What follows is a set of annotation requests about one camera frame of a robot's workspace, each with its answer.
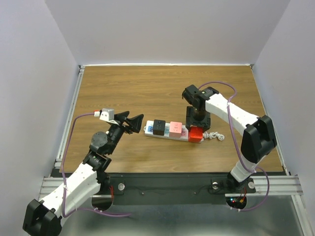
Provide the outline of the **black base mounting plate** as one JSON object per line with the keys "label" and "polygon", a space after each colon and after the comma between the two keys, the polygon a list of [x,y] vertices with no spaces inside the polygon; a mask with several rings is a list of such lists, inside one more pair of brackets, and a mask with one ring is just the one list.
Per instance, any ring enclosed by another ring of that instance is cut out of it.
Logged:
{"label": "black base mounting plate", "polygon": [[92,196],[94,207],[131,205],[224,205],[226,197],[256,192],[252,178],[237,183],[228,173],[110,173]]}

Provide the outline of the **aluminium frame rail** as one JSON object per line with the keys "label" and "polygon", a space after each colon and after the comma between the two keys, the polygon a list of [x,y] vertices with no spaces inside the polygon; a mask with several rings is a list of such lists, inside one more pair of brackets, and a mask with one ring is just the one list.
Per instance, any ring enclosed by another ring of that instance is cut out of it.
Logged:
{"label": "aluminium frame rail", "polygon": [[[255,193],[249,193],[247,196],[264,196],[267,191],[267,180],[265,176],[253,176],[255,184]],[[45,177],[42,182],[39,199],[44,198],[53,192],[63,183],[62,177]],[[269,176],[269,194],[268,196],[289,196],[303,195],[303,190],[298,176]]]}

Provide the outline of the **black cube plug adapter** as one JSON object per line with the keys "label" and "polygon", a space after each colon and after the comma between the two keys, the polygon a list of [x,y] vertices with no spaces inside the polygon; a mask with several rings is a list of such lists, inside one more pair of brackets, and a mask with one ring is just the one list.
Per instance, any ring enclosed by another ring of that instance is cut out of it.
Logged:
{"label": "black cube plug adapter", "polygon": [[153,124],[153,134],[158,136],[164,136],[165,132],[165,121],[155,119]]}

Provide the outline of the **white multicolour power strip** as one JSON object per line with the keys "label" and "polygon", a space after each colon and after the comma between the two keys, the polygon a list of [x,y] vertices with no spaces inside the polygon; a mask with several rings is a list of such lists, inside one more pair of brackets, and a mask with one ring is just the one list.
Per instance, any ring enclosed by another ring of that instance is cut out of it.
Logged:
{"label": "white multicolour power strip", "polygon": [[154,130],[154,120],[148,120],[144,127],[144,134],[149,137],[163,138],[169,140],[177,140],[191,143],[201,143],[203,141],[203,133],[201,128],[192,127],[189,131],[181,122],[171,121],[164,123],[164,131]]}

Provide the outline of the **pink cube plug adapter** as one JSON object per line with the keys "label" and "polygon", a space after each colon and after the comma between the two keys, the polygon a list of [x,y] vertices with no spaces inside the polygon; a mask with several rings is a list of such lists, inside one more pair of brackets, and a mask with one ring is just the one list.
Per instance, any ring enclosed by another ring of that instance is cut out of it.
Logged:
{"label": "pink cube plug adapter", "polygon": [[169,137],[180,138],[182,134],[182,123],[171,121],[169,125]]}

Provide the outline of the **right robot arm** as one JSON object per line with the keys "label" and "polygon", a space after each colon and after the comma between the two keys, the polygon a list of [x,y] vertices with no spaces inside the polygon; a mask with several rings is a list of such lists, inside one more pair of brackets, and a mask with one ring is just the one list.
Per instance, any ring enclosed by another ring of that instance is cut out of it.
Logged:
{"label": "right robot arm", "polygon": [[234,141],[239,160],[226,180],[230,191],[239,191],[256,171],[261,160],[277,146],[271,118],[267,115],[259,117],[239,108],[213,87],[200,90],[195,85],[190,85],[182,92],[182,98],[189,104],[185,127],[189,131],[190,140],[194,132],[204,134],[210,129],[211,115],[227,122],[232,135],[238,131],[242,136],[240,146]]}

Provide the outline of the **red cube plug adapter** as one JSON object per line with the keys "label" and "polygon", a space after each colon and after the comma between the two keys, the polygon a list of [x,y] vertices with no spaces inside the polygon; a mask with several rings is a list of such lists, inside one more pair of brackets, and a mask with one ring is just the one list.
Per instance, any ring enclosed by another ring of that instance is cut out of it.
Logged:
{"label": "red cube plug adapter", "polygon": [[189,131],[188,141],[192,143],[199,143],[203,139],[203,128],[192,126]]}

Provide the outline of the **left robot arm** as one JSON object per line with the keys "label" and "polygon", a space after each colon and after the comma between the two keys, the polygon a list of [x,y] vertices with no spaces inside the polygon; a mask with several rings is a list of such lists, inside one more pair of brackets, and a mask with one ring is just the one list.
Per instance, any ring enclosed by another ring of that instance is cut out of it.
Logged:
{"label": "left robot arm", "polygon": [[93,134],[89,151],[74,173],[49,195],[40,200],[33,199],[26,208],[23,230],[31,236],[58,236],[68,217],[83,210],[82,204],[92,195],[113,191],[106,169],[111,163],[111,155],[121,137],[139,133],[143,114],[129,118],[129,111],[115,113],[112,109],[102,109],[92,113],[110,125],[108,131]]}

